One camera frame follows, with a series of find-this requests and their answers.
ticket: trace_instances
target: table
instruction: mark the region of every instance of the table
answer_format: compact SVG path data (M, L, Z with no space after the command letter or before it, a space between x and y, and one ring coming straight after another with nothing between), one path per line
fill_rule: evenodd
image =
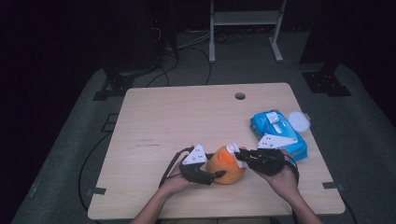
M211 153L236 143L256 149L259 140L249 129L249 120L270 109L278 109L285 116L301 110L289 84L128 90L96 185L106 192L93 195L89 217L135 217L158 188L170 160L185 147L202 144L205 152ZM317 214L343 213L338 190L322 185L332 182L332 177L312 133L308 130L302 137L308 144L308 158L298 161L301 193ZM174 195L160 218L289 214L289 205L263 179L247 170L232 185L198 185Z
M210 1L210 37L209 61L216 61L215 26L220 25L265 25L274 24L274 36L269 37L271 48L278 63L283 62L282 54L277 46L277 37L282 24L287 0L282 0L280 10L266 11L215 11L214 1Z

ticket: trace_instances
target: hand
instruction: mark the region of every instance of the hand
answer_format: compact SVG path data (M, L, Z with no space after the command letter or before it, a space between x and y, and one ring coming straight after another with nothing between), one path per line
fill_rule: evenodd
M289 166L285 166L283 170L276 175L265 175L260 172L256 172L256 174L268 181L274 192L286 202L290 203L296 196L301 197L297 187L296 177Z
M180 169L178 166L180 162L178 162L171 173L169 174L168 178L166 178L165 182L161 186L161 189L165 189L167 192L171 194L179 193L183 191L186 187L195 185L188 180L186 180L180 173Z

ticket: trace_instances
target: orange object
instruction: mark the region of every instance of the orange object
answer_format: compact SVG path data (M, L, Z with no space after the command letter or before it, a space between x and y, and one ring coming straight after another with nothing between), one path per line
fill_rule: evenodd
M227 147L219 148L212 158L206 163L206 170L214 174L217 171L226 171L226 174L221 178L216 178L214 181L219 184L232 184L239 180L246 168L239 168L236 157L233 153L227 150Z

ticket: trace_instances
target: black bracket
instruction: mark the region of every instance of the black bracket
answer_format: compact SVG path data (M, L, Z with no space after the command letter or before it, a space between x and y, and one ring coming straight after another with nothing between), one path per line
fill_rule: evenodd
M341 85L334 71L338 63L325 63L318 72L304 72L303 76L313 93L327 93L329 96L350 96L346 86Z

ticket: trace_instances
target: floor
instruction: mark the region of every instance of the floor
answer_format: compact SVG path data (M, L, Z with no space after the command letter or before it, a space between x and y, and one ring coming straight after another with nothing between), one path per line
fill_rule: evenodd
M278 44L283 63L275 60L268 43L270 35L227 36L237 41L218 43L217 61L212 64L207 60L207 41L184 48L178 62L172 56L163 57L163 70L169 71L167 78L160 76L163 70L158 69L136 78L133 88L146 88L148 84L164 87L289 83L301 109L311 118L311 131L318 147L340 194L351 208L341 215L320 216L321 219L325 223L353 223L353 217L358 223L394 222L395 128L363 88L359 77L342 64L335 75L351 96L330 97L311 92L302 73L318 71L322 64L299 64L308 32L281 33ZM181 46L197 37L180 34L177 41ZM109 131L114 127L112 122L116 121L123 100L122 97L93 100L105 80L102 69L92 74L12 223L128 223L129 220L90 220L86 212L111 138ZM110 122L104 128L107 118ZM276 219L284 224L293 223L291 217ZM265 223L264 220L219 218L172 222Z

